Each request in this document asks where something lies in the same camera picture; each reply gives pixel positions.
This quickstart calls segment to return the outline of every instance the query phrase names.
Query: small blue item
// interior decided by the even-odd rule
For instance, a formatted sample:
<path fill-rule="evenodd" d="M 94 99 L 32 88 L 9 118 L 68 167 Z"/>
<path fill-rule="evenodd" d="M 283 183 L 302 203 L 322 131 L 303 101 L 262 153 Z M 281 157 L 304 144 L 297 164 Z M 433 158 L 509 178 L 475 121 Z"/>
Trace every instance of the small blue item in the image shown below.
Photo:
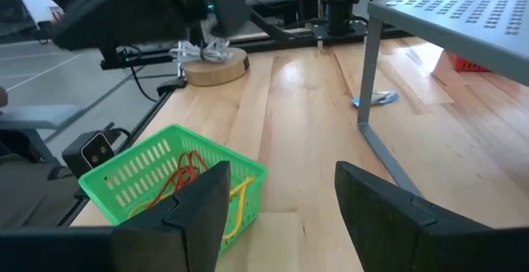
<path fill-rule="evenodd" d="M 395 91 L 377 91 L 371 96 L 371 105 L 379 106 L 386 103 L 392 103 L 398 98 L 398 93 Z M 353 98 L 351 102 L 355 107 L 360 105 L 360 98 Z"/>

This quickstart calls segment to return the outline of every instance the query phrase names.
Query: red container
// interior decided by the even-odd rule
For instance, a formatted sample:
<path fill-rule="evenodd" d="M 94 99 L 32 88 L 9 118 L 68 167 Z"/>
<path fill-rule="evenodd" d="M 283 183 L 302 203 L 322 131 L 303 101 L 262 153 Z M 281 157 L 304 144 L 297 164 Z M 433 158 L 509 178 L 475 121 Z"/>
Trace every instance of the red container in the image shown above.
<path fill-rule="evenodd" d="M 470 62 L 464 58 L 459 57 L 458 55 L 450 52 L 446 52 L 454 65 L 454 70 L 458 72 L 462 71 L 478 71 L 478 72 L 489 72 L 487 68 L 474 62 Z"/>

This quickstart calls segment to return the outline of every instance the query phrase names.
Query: wooden tabletop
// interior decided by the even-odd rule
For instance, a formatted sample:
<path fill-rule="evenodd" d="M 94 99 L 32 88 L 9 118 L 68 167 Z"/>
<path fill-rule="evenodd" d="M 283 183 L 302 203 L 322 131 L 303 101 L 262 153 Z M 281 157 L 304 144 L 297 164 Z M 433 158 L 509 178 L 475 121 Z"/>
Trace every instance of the wooden tabletop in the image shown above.
<path fill-rule="evenodd" d="M 491 227 L 529 225 L 529 90 L 495 74 L 457 74 L 442 49 L 383 41 L 377 90 L 400 99 L 371 124 L 425 198 Z M 361 271 L 341 219 L 334 166 L 387 171 L 356 128 L 364 47 L 250 55 L 250 73 L 176 91 L 141 139 L 178 123 L 269 168 L 262 213 L 217 271 Z M 75 226 L 107 225 L 89 203 Z"/>

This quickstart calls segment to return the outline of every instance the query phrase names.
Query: green basket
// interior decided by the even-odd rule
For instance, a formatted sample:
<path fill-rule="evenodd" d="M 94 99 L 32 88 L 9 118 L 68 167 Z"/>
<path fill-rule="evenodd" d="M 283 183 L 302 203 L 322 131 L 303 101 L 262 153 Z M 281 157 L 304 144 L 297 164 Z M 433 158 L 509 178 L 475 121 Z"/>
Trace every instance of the green basket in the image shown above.
<path fill-rule="evenodd" d="M 263 165 L 235 151 L 181 126 L 168 126 L 83 175 L 79 184 L 110 223 L 116 226 L 127 220 L 137 205 L 155 198 L 164 182 L 177 169 L 179 156 L 191 150 L 200 153 L 208 167 L 221 160 L 229 160 L 231 189 L 247 177 L 255 178 L 245 191 L 242 225 L 234 236 L 222 240 L 223 252 L 259 214 L 261 187 L 268 174 Z M 240 198 L 239 193 L 230 201 L 225 234 L 236 227 Z"/>

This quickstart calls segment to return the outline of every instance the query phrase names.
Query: round wooden block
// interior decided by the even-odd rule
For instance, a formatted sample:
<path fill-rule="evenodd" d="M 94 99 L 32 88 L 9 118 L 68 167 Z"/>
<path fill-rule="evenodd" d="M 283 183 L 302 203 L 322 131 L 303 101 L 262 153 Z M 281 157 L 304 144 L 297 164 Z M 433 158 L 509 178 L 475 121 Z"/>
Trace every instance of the round wooden block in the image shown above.
<path fill-rule="evenodd" d="M 250 61 L 244 50 L 227 48 L 233 57 L 223 64 L 194 61 L 183 64 L 182 69 L 188 82 L 195 86 L 215 86 L 231 82 L 248 72 Z"/>

